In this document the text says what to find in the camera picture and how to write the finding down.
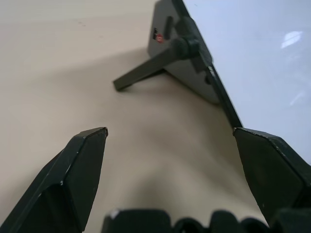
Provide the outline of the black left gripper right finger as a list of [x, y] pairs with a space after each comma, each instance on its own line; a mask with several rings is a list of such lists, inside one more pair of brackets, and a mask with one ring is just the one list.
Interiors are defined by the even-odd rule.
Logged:
[[235, 128], [244, 174], [265, 220], [271, 224], [282, 209], [310, 210], [311, 166], [282, 138]]

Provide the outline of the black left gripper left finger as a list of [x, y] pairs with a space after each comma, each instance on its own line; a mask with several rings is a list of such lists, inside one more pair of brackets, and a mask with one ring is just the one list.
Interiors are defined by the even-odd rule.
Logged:
[[2, 233], [82, 233], [97, 193], [106, 127], [80, 132], [38, 173]]

